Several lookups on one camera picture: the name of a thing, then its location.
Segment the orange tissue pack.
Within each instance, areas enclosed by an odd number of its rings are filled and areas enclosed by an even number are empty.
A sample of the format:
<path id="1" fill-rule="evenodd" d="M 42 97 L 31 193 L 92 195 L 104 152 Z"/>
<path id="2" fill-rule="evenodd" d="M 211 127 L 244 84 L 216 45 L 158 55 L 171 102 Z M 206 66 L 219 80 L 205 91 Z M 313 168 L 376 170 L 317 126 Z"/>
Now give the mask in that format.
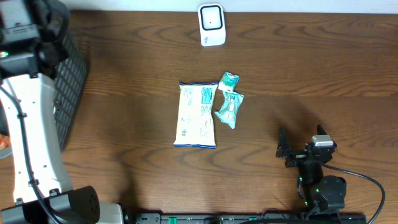
<path id="1" fill-rule="evenodd" d="M 8 148 L 10 145 L 11 145 L 10 137 L 0 134 L 0 150 Z"/>

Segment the green soft wipes pack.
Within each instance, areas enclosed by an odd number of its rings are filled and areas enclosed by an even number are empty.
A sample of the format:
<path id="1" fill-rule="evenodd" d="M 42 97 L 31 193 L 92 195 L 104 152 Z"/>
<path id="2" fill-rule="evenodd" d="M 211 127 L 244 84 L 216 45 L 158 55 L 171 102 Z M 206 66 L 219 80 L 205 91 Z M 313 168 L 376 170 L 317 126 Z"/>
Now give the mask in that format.
<path id="1" fill-rule="evenodd" d="M 215 112 L 215 115 L 220 119 L 222 123 L 228 124 L 231 129 L 236 127 L 236 118 L 238 109 L 244 100 L 244 95 L 236 92 L 223 92 L 224 103 L 222 104 L 219 111 Z"/>

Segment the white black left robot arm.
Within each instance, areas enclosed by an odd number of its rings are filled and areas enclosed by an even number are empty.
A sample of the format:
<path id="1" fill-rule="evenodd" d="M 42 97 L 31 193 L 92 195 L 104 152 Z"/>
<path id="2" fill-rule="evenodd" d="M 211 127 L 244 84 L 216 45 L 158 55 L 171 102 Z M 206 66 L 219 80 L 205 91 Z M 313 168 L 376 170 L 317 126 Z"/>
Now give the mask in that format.
<path id="1" fill-rule="evenodd" d="M 60 1 L 1 2 L 1 122 L 14 161 L 4 223 L 127 223 L 122 206 L 75 189 L 63 162 L 88 68 Z"/>

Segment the teal white Kleenex tissue pack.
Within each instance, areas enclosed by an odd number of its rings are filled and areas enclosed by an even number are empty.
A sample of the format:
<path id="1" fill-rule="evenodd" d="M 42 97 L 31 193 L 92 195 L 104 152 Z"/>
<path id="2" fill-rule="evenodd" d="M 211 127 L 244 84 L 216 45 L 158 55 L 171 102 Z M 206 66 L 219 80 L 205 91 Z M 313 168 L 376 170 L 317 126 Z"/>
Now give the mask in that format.
<path id="1" fill-rule="evenodd" d="M 224 72 L 224 75 L 222 76 L 218 84 L 218 89 L 221 91 L 232 93 L 238 81 L 239 81 L 238 75 L 232 74 L 230 72 Z"/>

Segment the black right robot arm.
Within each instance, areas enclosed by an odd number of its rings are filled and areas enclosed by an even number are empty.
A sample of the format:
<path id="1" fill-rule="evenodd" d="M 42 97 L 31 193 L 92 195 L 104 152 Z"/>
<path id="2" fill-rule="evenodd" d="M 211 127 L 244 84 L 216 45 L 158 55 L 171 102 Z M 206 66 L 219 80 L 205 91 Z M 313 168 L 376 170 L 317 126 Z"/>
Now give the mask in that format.
<path id="1" fill-rule="evenodd" d="M 301 198 L 306 203 L 306 210 L 300 217 L 338 213 L 345 207 L 347 183 L 344 178 L 335 175 L 324 175 L 322 167 L 332 160 L 337 144 L 317 126 L 317 134 L 304 149 L 292 149 L 285 131 L 279 132 L 276 157 L 285 159 L 286 168 L 298 169 L 298 187 Z"/>

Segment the cream wipes pack blue edges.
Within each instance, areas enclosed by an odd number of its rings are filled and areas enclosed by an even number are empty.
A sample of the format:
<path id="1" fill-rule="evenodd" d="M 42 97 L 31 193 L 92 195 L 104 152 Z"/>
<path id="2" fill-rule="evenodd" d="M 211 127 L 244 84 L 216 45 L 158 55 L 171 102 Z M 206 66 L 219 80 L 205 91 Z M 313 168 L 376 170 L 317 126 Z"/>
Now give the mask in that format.
<path id="1" fill-rule="evenodd" d="M 180 98 L 175 147 L 214 149 L 212 106 L 218 82 L 179 83 Z"/>

